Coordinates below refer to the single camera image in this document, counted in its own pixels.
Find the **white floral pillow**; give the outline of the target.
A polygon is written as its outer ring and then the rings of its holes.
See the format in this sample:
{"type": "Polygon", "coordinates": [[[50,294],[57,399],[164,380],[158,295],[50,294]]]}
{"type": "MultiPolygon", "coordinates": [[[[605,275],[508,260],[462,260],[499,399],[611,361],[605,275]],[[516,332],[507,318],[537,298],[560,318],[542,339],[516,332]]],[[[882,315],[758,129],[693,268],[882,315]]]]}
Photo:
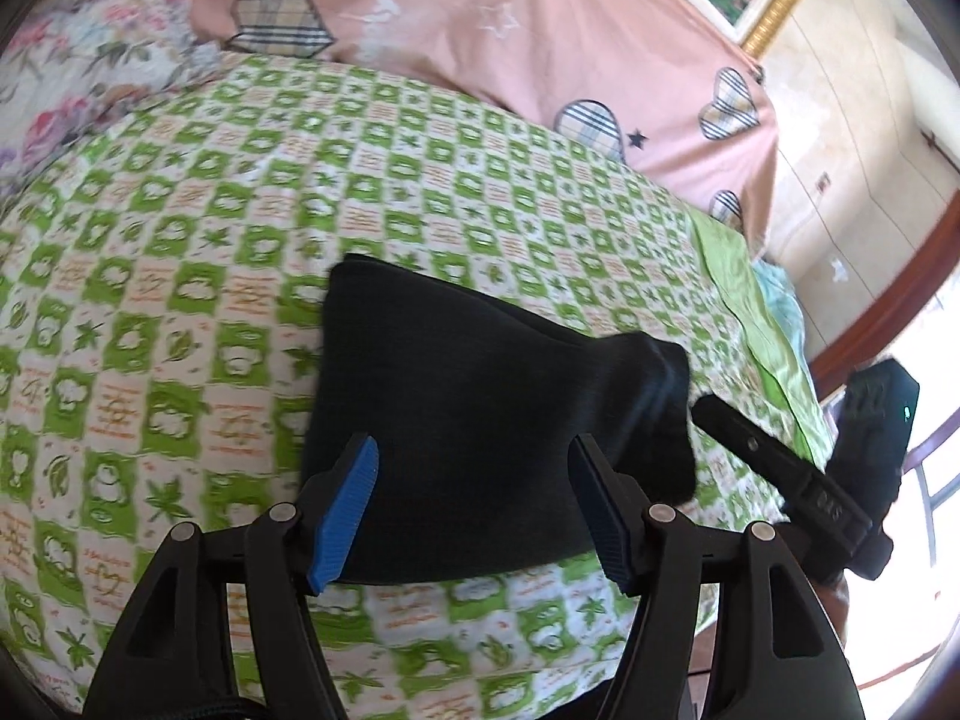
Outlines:
{"type": "Polygon", "coordinates": [[[190,0],[41,0],[2,54],[2,199],[76,138],[220,65],[190,0]]]}

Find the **green white patterned bedsheet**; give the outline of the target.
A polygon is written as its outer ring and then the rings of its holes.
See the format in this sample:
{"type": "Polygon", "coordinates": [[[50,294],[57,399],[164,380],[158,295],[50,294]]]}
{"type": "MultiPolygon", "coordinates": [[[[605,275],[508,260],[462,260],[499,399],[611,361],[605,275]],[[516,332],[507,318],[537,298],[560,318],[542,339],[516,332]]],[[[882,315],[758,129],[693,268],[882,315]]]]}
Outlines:
{"type": "Polygon", "coordinates": [[[174,523],[295,487],[320,303],[358,252],[589,335],[688,351],[786,442],[692,208],[617,161],[425,83],[290,59],[89,137],[2,224],[2,640],[83,704],[174,523]]]}

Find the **black fleece pants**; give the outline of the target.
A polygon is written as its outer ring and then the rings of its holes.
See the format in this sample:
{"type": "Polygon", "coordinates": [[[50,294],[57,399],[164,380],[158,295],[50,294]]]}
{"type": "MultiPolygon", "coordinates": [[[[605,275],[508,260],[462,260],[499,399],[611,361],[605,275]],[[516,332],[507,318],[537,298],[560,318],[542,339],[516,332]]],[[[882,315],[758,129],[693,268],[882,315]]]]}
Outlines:
{"type": "Polygon", "coordinates": [[[579,556],[590,536],[568,449],[596,439],[649,499],[692,499],[685,349],[643,332],[590,338],[402,266],[350,255],[320,311],[319,383],[302,449],[329,470],[368,434],[379,473],[343,580],[443,582],[579,556]]]}

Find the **light blue cloth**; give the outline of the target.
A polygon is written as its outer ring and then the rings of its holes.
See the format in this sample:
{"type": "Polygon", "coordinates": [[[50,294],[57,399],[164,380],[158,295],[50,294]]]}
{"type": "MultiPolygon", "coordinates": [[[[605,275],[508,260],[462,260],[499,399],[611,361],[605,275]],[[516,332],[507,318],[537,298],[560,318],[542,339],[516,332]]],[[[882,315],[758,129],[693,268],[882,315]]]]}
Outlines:
{"type": "Polygon", "coordinates": [[[776,320],[779,330],[788,340],[799,361],[799,367],[807,380],[812,380],[811,369],[805,356],[805,317],[797,299],[796,288],[789,280],[788,271],[776,263],[760,259],[752,263],[766,309],[776,320]]]}

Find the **light green cloth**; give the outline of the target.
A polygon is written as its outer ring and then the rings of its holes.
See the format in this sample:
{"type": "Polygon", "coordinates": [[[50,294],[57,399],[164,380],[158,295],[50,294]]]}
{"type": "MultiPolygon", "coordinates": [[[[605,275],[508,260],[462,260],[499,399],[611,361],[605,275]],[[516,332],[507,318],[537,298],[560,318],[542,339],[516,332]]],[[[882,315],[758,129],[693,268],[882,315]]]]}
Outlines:
{"type": "Polygon", "coordinates": [[[804,351],[794,349],[766,304],[747,242],[740,232],[701,211],[688,216],[706,273],[742,327],[766,399],[791,420],[786,442],[797,455],[823,468],[833,450],[832,431],[820,410],[804,351]]]}

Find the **brown wooden window frame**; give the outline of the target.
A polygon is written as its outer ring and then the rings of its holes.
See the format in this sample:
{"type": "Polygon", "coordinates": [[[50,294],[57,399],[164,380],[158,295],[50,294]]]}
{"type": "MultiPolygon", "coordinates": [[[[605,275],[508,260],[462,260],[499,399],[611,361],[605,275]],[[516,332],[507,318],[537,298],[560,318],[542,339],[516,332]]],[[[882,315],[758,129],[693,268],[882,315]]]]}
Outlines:
{"type": "Polygon", "coordinates": [[[811,362],[818,398],[825,400],[854,369],[877,358],[942,288],[958,265],[959,221],[960,199],[954,193],[944,216],[889,288],[811,362]]]}

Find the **pink heart pattern duvet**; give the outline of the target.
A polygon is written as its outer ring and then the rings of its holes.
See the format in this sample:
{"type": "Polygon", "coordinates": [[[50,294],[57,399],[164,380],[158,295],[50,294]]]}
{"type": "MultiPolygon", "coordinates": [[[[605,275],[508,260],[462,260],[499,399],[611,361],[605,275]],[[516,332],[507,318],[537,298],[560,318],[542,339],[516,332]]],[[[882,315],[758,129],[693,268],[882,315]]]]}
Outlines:
{"type": "Polygon", "coordinates": [[[192,0],[202,36],[390,71],[620,161],[765,249],[775,111],[686,0],[192,0]]]}

